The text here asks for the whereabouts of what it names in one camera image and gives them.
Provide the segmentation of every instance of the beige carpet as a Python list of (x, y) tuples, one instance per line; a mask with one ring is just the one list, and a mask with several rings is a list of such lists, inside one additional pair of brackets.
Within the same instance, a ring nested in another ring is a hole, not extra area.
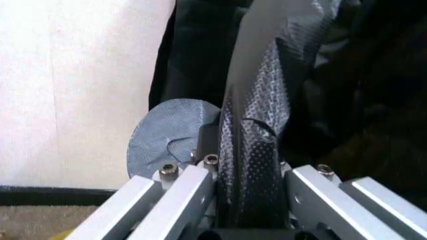
[(47, 240), (74, 229), (95, 209), (96, 206), (0, 206), (0, 240)]

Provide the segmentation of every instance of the bolt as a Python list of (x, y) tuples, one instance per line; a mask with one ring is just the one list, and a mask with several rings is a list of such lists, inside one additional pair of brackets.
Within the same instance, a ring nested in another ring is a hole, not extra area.
[(203, 166), (205, 169), (207, 169), (211, 172), (216, 172), (218, 169), (218, 155), (209, 154), (209, 155), (204, 156)]
[(191, 161), (193, 164), (196, 164), (196, 163), (197, 163), (197, 159), (196, 159), (196, 149), (193, 149), (193, 150), (191, 150), (191, 151), (190, 151), (190, 161)]
[(316, 166), (317, 172), (321, 175), (323, 175), (325, 178), (332, 181), (334, 179), (335, 172), (332, 170), (332, 168), (326, 164), (318, 164)]
[(179, 169), (175, 163), (166, 163), (158, 170), (160, 179), (166, 182), (174, 181), (178, 178)]

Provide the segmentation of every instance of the metal frame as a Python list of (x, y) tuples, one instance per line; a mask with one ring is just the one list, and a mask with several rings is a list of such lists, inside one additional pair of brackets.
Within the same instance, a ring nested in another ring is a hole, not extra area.
[(159, 182), (134, 176), (102, 206), (81, 223), (67, 240), (117, 240), (126, 237), (131, 227), (162, 196)]
[(310, 165), (285, 173), (289, 210), (305, 229), (320, 224), (342, 239), (403, 239)]
[(370, 177), (340, 188), (405, 239), (427, 239), (427, 214)]
[(128, 240), (172, 240), (192, 232), (202, 219), (214, 195), (214, 181), (208, 170), (187, 166), (172, 187), (147, 214)]

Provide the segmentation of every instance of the black plastic part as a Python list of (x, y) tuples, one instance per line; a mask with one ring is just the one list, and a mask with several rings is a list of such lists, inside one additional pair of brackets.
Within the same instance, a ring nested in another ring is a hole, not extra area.
[(0, 186), (0, 206), (100, 206), (115, 190)]
[(285, 229), (222, 229), (201, 230), (197, 240), (337, 240), (336, 235), (328, 229), (310, 231)]
[(206, 155), (218, 154), (218, 125), (219, 116), (216, 121), (200, 127), (195, 154), (197, 162), (203, 160)]

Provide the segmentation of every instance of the perforated gray fabric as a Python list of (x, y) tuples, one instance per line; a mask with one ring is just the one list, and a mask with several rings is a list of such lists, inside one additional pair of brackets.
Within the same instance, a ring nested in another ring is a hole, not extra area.
[(256, 0), (244, 16), (221, 113), (218, 226), (281, 228), (281, 136), (339, 0)]

